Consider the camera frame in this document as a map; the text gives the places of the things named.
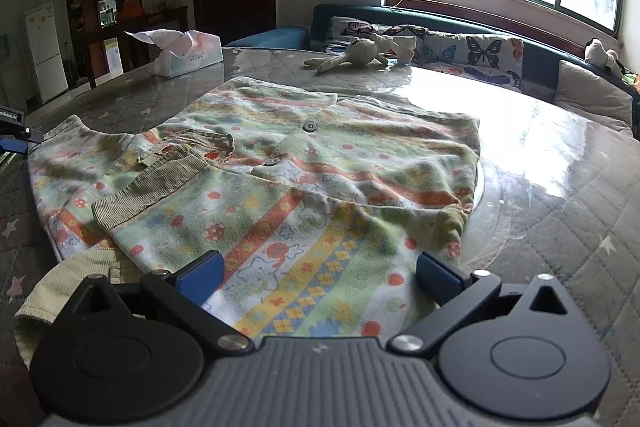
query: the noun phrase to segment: white refrigerator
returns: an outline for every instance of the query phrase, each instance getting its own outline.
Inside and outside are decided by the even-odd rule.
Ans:
[[[53,4],[48,3],[24,14],[29,41],[30,62],[34,68],[34,88],[40,103],[68,90],[62,67]]]

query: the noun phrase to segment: sofa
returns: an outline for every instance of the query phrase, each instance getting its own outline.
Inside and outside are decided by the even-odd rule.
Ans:
[[[432,31],[462,34],[497,34],[516,36],[505,30],[479,25],[470,21],[416,10],[380,7],[348,6],[341,4],[319,4],[314,9],[311,29],[287,26],[269,32],[253,35],[230,42],[229,47],[247,48],[288,48],[298,50],[323,51],[327,30],[332,17],[350,17],[369,23],[383,25],[412,24],[424,26]],[[591,71],[610,84],[622,89],[632,97],[634,127],[640,120],[640,94],[614,76],[586,63],[581,58],[570,55],[541,42],[517,36],[524,42],[522,59],[522,79],[529,85],[524,93],[553,103],[558,87],[558,69],[561,60],[576,64]]]

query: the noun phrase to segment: black and white plush toy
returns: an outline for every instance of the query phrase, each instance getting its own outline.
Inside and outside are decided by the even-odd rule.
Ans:
[[[587,42],[584,49],[584,61],[619,79],[622,79],[626,72],[615,50],[604,51],[604,46],[598,39],[591,39]]]

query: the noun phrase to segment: white stuffed toy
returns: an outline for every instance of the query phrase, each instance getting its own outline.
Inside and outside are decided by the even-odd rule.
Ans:
[[[623,71],[620,60],[615,50],[604,51],[602,42],[591,39],[590,44],[584,49],[584,61],[591,66],[607,71],[618,79],[622,79]]]
[[[415,37],[392,37],[376,33],[371,35],[371,40],[354,37],[342,55],[310,58],[305,60],[305,66],[318,67],[319,73],[328,71],[343,62],[350,62],[355,66],[365,66],[375,59],[386,66],[389,61],[383,54],[389,50],[396,52],[398,65],[405,66],[414,57],[416,42]]]

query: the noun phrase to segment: button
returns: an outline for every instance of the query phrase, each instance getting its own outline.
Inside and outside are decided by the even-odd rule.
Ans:
[[[318,124],[316,122],[306,121],[302,126],[302,130],[304,132],[314,132],[318,130]]]

